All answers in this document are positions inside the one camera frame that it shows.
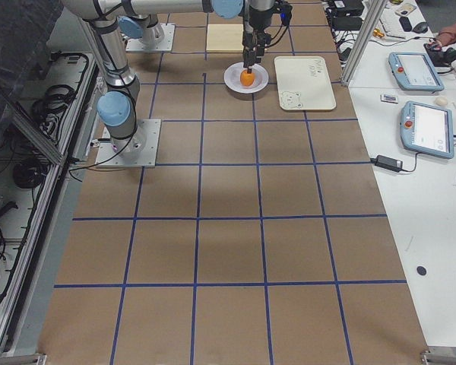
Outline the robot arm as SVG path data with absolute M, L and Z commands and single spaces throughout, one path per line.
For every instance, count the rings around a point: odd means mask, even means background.
M 128 64 L 118 22 L 83 20 L 82 24 L 106 82 L 107 92 L 99 98 L 97 112 L 109 133 L 113 150 L 133 154 L 144 143 L 136 116 L 140 83 Z
M 248 73 L 261 61 L 264 50 L 271 43 L 266 29 L 274 14 L 279 14 L 282 25 L 288 26 L 292 6 L 285 1 L 202 1 L 202 0 L 139 0 L 139 1 L 63 1 L 72 14 L 89 24 L 100 52 L 106 74 L 113 80 L 133 75 L 126 58 L 117 18 L 140 17 L 172 13 L 216 13 L 223 19 L 237 16 L 243 19 L 243 68 Z

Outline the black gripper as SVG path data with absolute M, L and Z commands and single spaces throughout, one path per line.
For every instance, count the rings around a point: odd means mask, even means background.
M 251 74 L 252 51 L 255 52 L 254 64 L 260 64 L 262 55 L 267 46 L 271 44 L 271 35 L 265 30 L 257 30 L 247 22 L 243 24 L 242 46 L 245 53 L 245 71 Z

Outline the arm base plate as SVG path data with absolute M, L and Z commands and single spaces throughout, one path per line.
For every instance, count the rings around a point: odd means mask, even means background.
M 139 39 L 129 39 L 126 52 L 130 53 L 153 53 L 171 52 L 176 25 L 172 23 L 158 23 L 145 29 Z
M 125 140 L 111 139 L 107 128 L 103 129 L 98 144 L 96 167 L 118 169 L 132 167 L 154 168 L 160 139 L 160 119 L 138 119 L 136 133 Z

